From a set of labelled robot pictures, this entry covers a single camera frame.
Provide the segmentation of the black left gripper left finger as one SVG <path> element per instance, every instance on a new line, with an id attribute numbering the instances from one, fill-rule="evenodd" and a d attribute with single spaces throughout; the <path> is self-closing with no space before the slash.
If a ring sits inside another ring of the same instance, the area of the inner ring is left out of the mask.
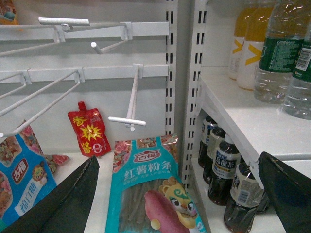
<path id="1" fill-rule="evenodd" d="M 100 165 L 88 158 L 44 199 L 3 233 L 83 233 L 97 187 Z"/>

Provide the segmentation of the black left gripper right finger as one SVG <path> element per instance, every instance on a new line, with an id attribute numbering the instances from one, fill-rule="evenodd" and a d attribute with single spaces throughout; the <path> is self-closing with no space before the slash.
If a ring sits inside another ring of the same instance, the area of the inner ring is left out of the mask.
<path id="1" fill-rule="evenodd" d="M 311 231 L 311 179 L 267 152 L 259 157 L 259 177 L 287 233 Z"/>

